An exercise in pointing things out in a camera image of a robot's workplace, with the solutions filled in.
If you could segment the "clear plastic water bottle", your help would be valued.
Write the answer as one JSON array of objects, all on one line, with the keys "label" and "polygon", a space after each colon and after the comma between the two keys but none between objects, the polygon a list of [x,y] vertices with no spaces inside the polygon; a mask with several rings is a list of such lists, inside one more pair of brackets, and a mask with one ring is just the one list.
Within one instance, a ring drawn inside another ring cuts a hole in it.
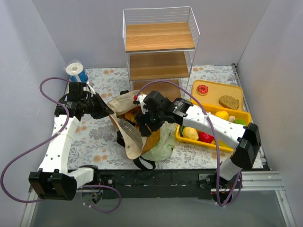
[{"label": "clear plastic water bottle", "polygon": [[118,124],[138,147],[143,146],[142,137],[139,130],[137,130],[132,124],[130,124],[130,122],[120,119],[118,121]]}]

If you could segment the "orange snack packet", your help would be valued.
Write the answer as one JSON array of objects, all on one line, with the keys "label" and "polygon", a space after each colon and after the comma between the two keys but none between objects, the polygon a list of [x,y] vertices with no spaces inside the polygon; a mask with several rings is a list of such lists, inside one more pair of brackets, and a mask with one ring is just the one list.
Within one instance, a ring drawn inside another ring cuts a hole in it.
[{"label": "orange snack packet", "polygon": [[141,114],[142,111],[140,108],[134,108],[128,112],[125,113],[125,118],[135,124],[137,124],[137,121],[135,119],[135,117],[139,114]]}]

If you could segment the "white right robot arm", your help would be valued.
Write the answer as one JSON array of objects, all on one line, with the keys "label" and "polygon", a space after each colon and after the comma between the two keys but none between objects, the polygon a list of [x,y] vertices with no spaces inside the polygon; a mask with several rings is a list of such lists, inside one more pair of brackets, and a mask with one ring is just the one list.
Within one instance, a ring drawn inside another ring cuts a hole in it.
[{"label": "white right robot arm", "polygon": [[141,135],[151,136],[165,122],[191,127],[217,137],[233,149],[232,154],[220,164],[217,174],[220,184],[229,182],[239,171],[253,168],[261,146],[258,126],[254,123],[241,125],[219,118],[211,113],[204,114],[201,107],[182,98],[173,102],[160,92],[134,96],[134,104],[142,113],[135,117]]}]

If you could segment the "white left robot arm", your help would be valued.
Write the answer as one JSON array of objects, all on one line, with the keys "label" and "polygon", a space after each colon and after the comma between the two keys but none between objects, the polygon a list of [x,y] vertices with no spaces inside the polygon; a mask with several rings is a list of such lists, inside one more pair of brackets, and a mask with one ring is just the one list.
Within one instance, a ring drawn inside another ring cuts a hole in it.
[{"label": "white left robot arm", "polygon": [[29,174],[29,183],[40,199],[71,201],[82,186],[100,184],[96,166],[84,165],[73,171],[67,167],[74,135],[86,114],[98,120],[113,111],[89,83],[69,83],[68,93],[59,99],[54,112],[54,139],[38,170]]}]

